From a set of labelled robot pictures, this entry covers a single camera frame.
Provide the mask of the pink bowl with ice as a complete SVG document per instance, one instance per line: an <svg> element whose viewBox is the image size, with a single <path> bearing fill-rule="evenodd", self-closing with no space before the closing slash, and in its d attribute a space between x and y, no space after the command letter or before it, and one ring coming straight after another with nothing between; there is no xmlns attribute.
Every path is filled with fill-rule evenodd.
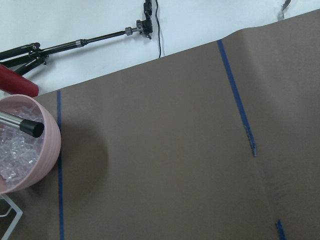
<svg viewBox="0 0 320 240"><path fill-rule="evenodd" d="M38 138L0 126L0 192L6 194L28 188L50 172L60 153L61 133L54 117L29 96L7 96L1 99L0 109L44 124Z"/></svg>

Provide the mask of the steel muddler rod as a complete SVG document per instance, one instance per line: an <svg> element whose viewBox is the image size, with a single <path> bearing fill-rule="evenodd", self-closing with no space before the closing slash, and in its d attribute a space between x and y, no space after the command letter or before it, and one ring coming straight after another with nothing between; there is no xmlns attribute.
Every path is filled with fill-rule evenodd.
<svg viewBox="0 0 320 240"><path fill-rule="evenodd" d="M42 122L21 118L4 111L0 112L0 123L2 125L20 130L21 132L34 138L39 138L45 129L45 125Z"/></svg>

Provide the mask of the black tripod stick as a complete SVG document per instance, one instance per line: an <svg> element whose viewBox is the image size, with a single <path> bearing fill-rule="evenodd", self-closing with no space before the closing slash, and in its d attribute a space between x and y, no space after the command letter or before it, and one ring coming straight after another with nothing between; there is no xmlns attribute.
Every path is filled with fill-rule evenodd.
<svg viewBox="0 0 320 240"><path fill-rule="evenodd" d="M134 33L139 33L139 35L151 39L151 34L153 33L153 8L150 0L146 0L143 3L143 13L145 15L145 19L138 19L136 21L136 27L127 27L122 31L101 35L90 39L77 39L75 41L51 46L45 49L41 49L40 43L33 42L3 51L0 53L0 64L6 68L17 67L14 72L23 76L36 67L46 64L46 58L52 54L57 54L76 48L82 48L91 43L116 38L123 35L131 36Z"/></svg>

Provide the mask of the red cylinder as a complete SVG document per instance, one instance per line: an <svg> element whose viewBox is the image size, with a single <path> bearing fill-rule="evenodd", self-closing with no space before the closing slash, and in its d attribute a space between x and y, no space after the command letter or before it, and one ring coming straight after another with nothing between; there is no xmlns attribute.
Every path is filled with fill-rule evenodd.
<svg viewBox="0 0 320 240"><path fill-rule="evenodd" d="M36 97L39 94L39 87L10 70L4 65L0 65L0 90L10 95L26 95Z"/></svg>

